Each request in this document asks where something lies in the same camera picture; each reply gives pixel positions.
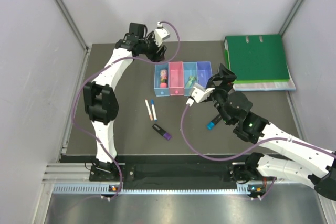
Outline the purple-blue plastic bin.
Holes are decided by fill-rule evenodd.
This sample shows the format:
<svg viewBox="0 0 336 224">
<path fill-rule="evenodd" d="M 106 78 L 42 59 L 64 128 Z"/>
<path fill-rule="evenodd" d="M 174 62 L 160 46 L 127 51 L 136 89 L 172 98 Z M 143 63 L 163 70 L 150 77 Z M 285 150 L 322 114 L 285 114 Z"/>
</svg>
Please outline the purple-blue plastic bin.
<svg viewBox="0 0 336 224">
<path fill-rule="evenodd" d="M 205 88 L 207 86 L 208 80 L 213 75 L 212 65 L 208 61 L 197 62 L 197 77 L 198 83 Z"/>
</svg>

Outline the pink plastic bin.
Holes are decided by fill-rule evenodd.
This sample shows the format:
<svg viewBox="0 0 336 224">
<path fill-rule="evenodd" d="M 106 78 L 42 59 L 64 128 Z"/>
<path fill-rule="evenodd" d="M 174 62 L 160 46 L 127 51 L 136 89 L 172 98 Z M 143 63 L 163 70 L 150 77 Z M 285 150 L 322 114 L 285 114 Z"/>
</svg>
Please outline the pink plastic bin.
<svg viewBox="0 0 336 224">
<path fill-rule="evenodd" d="M 170 95 L 184 95 L 184 69 L 182 62 L 169 63 L 169 91 Z"/>
</svg>

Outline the pink lid pen jar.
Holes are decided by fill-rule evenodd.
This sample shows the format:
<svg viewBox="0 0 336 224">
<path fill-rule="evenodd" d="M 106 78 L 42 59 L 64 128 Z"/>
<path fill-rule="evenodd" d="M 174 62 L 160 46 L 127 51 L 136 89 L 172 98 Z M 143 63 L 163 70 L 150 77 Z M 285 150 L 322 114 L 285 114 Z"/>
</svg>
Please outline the pink lid pen jar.
<svg viewBox="0 0 336 224">
<path fill-rule="evenodd" d="M 168 70 L 162 69 L 160 70 L 160 88 L 168 87 Z"/>
</svg>

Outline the green glitter glue tube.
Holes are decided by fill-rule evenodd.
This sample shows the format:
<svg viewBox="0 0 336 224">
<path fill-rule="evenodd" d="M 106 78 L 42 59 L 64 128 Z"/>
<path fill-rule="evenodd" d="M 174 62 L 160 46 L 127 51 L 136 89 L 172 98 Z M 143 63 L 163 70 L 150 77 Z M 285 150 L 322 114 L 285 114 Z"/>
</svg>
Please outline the green glitter glue tube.
<svg viewBox="0 0 336 224">
<path fill-rule="evenodd" d="M 189 76 L 189 79 L 185 85 L 186 88 L 191 88 L 194 84 L 194 82 L 196 81 L 196 77 L 195 76 Z"/>
</svg>

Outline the light blue plastic bin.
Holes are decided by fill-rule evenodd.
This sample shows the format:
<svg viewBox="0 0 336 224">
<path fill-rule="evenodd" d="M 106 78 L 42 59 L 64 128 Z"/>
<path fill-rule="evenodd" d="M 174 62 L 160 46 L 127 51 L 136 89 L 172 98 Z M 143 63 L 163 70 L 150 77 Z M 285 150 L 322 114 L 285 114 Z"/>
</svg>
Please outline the light blue plastic bin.
<svg viewBox="0 0 336 224">
<path fill-rule="evenodd" d="M 188 96 L 191 88 L 186 88 L 185 85 L 189 79 L 189 76 L 195 76 L 197 82 L 197 64 L 196 62 L 184 62 L 183 63 L 183 72 L 184 72 L 184 95 Z"/>
</svg>

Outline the sky blue plastic bin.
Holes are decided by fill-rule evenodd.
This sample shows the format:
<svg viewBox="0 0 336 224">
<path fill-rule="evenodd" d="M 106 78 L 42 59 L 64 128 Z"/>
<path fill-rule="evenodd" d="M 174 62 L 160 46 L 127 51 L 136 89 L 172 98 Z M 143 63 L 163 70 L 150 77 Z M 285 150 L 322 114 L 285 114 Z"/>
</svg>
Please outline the sky blue plastic bin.
<svg viewBox="0 0 336 224">
<path fill-rule="evenodd" d="M 166 77 L 164 79 L 165 86 L 162 88 L 161 85 L 161 71 L 164 70 Z M 168 81 L 168 70 L 169 64 L 155 65 L 154 67 L 154 93 L 157 97 L 168 97 L 170 95 L 169 91 L 169 81 Z"/>
</svg>

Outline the blue cap black highlighter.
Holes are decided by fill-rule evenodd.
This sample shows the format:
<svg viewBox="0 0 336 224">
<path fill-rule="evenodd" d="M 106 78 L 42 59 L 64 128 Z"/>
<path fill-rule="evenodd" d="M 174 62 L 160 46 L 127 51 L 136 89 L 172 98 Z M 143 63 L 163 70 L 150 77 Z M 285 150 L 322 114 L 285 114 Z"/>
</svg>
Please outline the blue cap black highlighter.
<svg viewBox="0 0 336 224">
<path fill-rule="evenodd" d="M 215 118 L 213 118 L 208 124 L 207 124 L 207 129 L 211 130 L 213 129 L 220 121 L 221 121 L 222 117 L 220 115 L 216 116 Z"/>
</svg>

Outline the white marker blue cap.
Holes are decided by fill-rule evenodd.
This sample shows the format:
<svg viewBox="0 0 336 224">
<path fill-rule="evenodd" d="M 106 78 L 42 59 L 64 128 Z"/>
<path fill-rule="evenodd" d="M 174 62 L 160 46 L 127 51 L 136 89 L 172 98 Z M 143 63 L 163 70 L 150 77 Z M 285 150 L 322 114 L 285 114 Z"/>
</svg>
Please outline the white marker blue cap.
<svg viewBox="0 0 336 224">
<path fill-rule="evenodd" d="M 155 109 L 155 103 L 154 103 L 154 100 L 151 100 L 151 107 L 152 107 L 152 112 L 153 112 L 153 118 L 154 118 L 154 121 L 157 122 L 158 118 L 157 118 L 157 114 L 156 114 L 156 109 Z"/>
</svg>

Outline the white marker orange cap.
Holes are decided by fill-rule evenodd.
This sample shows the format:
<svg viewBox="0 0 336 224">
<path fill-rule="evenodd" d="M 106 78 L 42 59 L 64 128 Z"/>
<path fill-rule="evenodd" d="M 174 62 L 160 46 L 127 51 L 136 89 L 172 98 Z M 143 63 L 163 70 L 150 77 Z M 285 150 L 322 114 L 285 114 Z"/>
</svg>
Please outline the white marker orange cap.
<svg viewBox="0 0 336 224">
<path fill-rule="evenodd" d="M 153 121 L 153 115 L 152 115 L 151 108 L 150 108 L 150 106 L 149 106 L 149 102 L 148 102 L 147 99 L 145 99 L 145 105 L 146 105 L 146 108 L 147 108 L 147 111 L 148 111 L 150 120 Z"/>
</svg>

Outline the purple cap black highlighter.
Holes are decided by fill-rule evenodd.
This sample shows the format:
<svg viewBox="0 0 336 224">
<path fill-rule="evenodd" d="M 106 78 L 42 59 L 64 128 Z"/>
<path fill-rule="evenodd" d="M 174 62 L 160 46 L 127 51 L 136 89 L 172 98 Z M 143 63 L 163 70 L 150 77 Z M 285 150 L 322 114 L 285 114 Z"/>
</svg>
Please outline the purple cap black highlighter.
<svg viewBox="0 0 336 224">
<path fill-rule="evenodd" d="M 168 133 L 166 130 L 164 130 L 163 128 L 161 128 L 159 125 L 157 124 L 153 124 L 152 128 L 158 132 L 162 137 L 164 137 L 166 140 L 170 140 L 172 138 L 171 134 Z"/>
</svg>

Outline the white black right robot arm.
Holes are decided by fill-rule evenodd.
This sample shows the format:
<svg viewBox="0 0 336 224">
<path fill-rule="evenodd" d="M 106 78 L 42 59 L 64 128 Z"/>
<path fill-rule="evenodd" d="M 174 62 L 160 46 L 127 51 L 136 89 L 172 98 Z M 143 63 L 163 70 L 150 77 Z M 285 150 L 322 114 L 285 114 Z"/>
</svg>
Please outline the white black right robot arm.
<svg viewBox="0 0 336 224">
<path fill-rule="evenodd" d="M 233 133 L 241 140 L 257 144 L 283 156 L 278 159 L 262 153 L 251 153 L 243 168 L 235 168 L 244 180 L 276 177 L 304 184 L 321 196 L 335 200 L 335 152 L 308 144 L 286 133 L 265 118 L 253 113 L 252 102 L 233 91 L 236 75 L 223 64 L 210 77 L 208 97 Z"/>
</svg>

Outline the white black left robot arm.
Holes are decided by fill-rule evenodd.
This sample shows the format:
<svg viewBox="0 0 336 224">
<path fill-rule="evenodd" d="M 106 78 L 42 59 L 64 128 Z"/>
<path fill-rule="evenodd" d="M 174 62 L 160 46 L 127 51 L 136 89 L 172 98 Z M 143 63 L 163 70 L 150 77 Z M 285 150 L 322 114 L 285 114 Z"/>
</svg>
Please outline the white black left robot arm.
<svg viewBox="0 0 336 224">
<path fill-rule="evenodd" d="M 163 61 L 166 52 L 163 41 L 169 36 L 161 22 L 150 33 L 146 32 L 145 24 L 130 23 L 128 33 L 116 43 L 104 70 L 83 87 L 85 113 L 99 139 L 94 169 L 101 170 L 107 180 L 114 180 L 119 174 L 118 166 L 113 163 L 117 156 L 113 123 L 119 112 L 114 90 L 127 67 L 139 55 L 146 55 L 148 62 Z"/>
</svg>

